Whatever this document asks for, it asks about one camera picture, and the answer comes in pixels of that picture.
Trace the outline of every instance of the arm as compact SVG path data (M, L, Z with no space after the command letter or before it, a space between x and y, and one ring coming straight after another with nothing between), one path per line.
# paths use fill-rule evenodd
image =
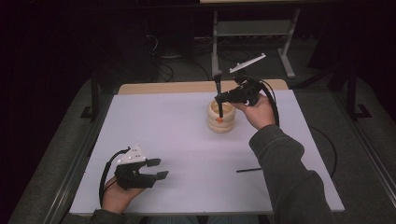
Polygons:
M254 106L234 106L258 129L249 145L262 167L276 223L334 223L322 180L302 164L304 147L275 126L268 99L260 95Z

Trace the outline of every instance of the gray sleeve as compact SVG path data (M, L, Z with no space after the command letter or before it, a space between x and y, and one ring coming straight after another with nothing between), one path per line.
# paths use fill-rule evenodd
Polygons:
M299 142L268 125L249 145L262 167L276 223L334 223L323 182L304 167L304 147Z
M127 222L128 217L106 210L95 210L90 223L91 224L124 224Z

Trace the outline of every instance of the hand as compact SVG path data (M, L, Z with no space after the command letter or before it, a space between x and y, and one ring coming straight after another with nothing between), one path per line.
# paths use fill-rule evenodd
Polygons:
M244 105L242 103L232 104L235 108L244 112L248 122L257 130L275 124L275 117L270 102L266 96L259 93L259 102L254 106Z
M145 189L123 189L117 184L115 176L106 182L102 209L121 214L128 207L131 200Z

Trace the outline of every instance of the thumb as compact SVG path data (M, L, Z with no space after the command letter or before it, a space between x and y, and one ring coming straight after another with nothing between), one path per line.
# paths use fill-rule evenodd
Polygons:
M233 107L235 107L235 108L237 108L238 110L241 110L241 111L243 111L244 113L245 113L245 110L247 109L247 105L245 105L245 104L242 104L242 103L231 103L231 105L233 106Z

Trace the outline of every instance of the white paper sheet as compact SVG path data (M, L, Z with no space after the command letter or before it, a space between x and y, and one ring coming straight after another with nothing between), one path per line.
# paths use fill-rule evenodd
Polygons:
M126 213L141 215L272 213L260 167L248 146L256 132L241 111L228 133L206 126L206 107L214 92L117 95L108 110L71 213L89 215L100 208L98 188L106 162L119 150L139 144L149 159L160 158L144 174L169 171L165 180L136 197ZM292 91L276 91L282 130L305 147L303 163L325 185L333 211L344 206L318 153ZM113 176L113 161L108 178Z

